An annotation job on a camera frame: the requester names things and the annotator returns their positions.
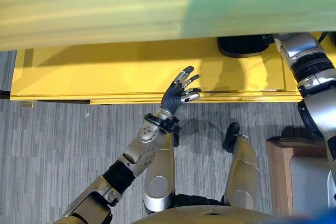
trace gray carpet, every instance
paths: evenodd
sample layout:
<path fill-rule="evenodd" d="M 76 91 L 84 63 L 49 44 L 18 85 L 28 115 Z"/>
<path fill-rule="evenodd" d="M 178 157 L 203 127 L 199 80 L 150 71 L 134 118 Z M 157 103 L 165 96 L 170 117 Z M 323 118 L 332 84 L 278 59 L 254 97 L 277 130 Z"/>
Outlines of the gray carpet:
<path fill-rule="evenodd" d="M 10 88 L 12 52 L 0 55 L 0 85 Z M 51 223 L 136 136 L 157 104 L 89 106 L 0 101 L 0 223 Z M 265 140 L 302 127 L 294 103 L 189 104 L 177 113 L 176 192 L 220 199 L 231 155 L 220 142 L 230 122 L 248 135 L 260 164 L 260 211 L 271 213 Z M 300 130 L 293 130 L 300 135 Z M 112 223 L 145 216 L 143 175 L 113 210 Z"/>

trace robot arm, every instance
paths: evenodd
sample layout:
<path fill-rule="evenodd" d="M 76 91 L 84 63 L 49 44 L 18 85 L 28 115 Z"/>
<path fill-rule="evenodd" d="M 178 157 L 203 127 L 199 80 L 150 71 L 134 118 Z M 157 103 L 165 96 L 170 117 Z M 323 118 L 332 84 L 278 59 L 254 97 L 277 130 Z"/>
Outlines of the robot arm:
<path fill-rule="evenodd" d="M 199 78 L 195 75 L 187 79 L 194 70 L 189 66 L 174 79 L 165 92 L 161 107 L 155 115 L 147 114 L 138 135 L 125 149 L 118 160 L 89 185 L 66 209 L 64 216 L 55 222 L 63 223 L 110 223 L 111 207 L 122 198 L 124 191 L 132 184 L 155 157 L 167 137 L 178 137 L 180 127 L 178 119 L 173 115 L 180 105 L 194 101 L 200 97 L 200 89 L 185 90 Z"/>
<path fill-rule="evenodd" d="M 336 182 L 336 69 L 309 33 L 274 35 L 278 51 L 298 83 L 298 109 L 307 130 L 323 138 Z"/>

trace black robotic glove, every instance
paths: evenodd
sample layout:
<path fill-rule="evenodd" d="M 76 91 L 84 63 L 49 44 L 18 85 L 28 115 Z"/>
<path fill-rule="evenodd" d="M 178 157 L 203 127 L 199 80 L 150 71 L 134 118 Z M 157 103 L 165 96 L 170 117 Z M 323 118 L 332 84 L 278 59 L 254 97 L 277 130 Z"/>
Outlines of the black robotic glove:
<path fill-rule="evenodd" d="M 189 74 L 192 71 L 194 71 L 194 67 L 189 66 L 183 69 L 182 72 L 177 75 L 163 95 L 161 108 L 171 112 L 172 114 L 175 114 L 176 110 L 183 103 L 188 103 L 200 98 L 200 89 L 193 88 L 185 90 L 190 83 L 199 78 L 199 75 L 197 74 L 187 80 Z"/>

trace robot finger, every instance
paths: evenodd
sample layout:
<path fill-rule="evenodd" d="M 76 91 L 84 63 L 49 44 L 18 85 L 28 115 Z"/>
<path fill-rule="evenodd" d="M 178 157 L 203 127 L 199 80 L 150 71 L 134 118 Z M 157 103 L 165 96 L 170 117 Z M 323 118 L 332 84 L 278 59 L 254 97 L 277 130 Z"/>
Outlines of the robot finger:
<path fill-rule="evenodd" d="M 186 87 L 188 87 L 188 85 L 190 83 L 192 83 L 194 80 L 197 80 L 199 78 L 199 74 L 192 76 L 190 79 L 188 79 L 187 81 L 185 81 L 184 85 L 183 85 L 183 89 L 185 89 Z"/>
<path fill-rule="evenodd" d="M 190 93 L 190 94 L 187 94 L 187 95 L 183 95 L 181 97 L 181 101 L 182 101 L 182 103 L 188 103 L 188 102 L 195 101 L 200 97 L 201 96 L 199 95 L 199 93 L 194 92 L 194 93 Z"/>
<path fill-rule="evenodd" d="M 178 83 L 178 82 L 183 83 L 192 71 L 194 71 L 193 66 L 186 67 L 176 76 L 176 78 L 174 79 L 173 82 L 174 83 Z"/>
<path fill-rule="evenodd" d="M 198 88 L 187 89 L 182 95 L 187 95 L 191 93 L 200 93 L 202 90 Z"/>

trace yellow table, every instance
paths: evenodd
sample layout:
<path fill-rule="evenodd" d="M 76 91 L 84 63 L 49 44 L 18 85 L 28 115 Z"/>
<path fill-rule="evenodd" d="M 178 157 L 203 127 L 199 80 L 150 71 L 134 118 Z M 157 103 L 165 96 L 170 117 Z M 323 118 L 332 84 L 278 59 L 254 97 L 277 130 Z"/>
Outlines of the yellow table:
<path fill-rule="evenodd" d="M 322 46 L 336 64 L 328 38 Z M 257 56 L 233 59 L 218 51 L 216 38 L 19 50 L 10 99 L 158 103 L 173 78 L 189 65 L 201 74 L 193 84 L 203 90 L 199 102 L 301 99 L 274 44 Z"/>

